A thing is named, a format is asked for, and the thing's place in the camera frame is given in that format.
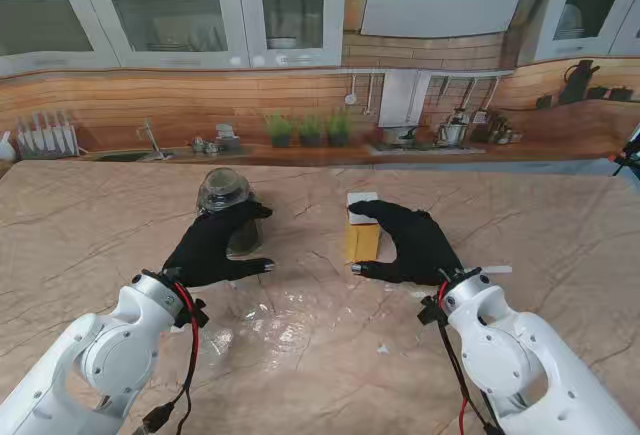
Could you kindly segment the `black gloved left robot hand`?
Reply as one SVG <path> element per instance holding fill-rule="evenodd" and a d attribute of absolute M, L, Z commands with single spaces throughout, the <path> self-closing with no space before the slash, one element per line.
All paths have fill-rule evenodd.
<path fill-rule="evenodd" d="M 269 272 L 274 266 L 271 259 L 232 260 L 227 256 L 227 247 L 232 235 L 247 222 L 269 218 L 272 213 L 261 203 L 246 200 L 199 216 L 165 261 L 162 271 L 173 273 L 188 288 Z"/>

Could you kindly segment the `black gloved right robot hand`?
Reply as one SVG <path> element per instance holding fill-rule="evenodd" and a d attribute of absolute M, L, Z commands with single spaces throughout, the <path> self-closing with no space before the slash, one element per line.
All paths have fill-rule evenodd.
<path fill-rule="evenodd" d="M 445 234 L 428 212 L 381 200 L 358 201 L 348 210 L 375 219 L 391 236 L 396 249 L 394 261 L 361 261 L 352 266 L 354 274 L 388 283 L 438 286 L 449 275 L 463 270 Z"/>

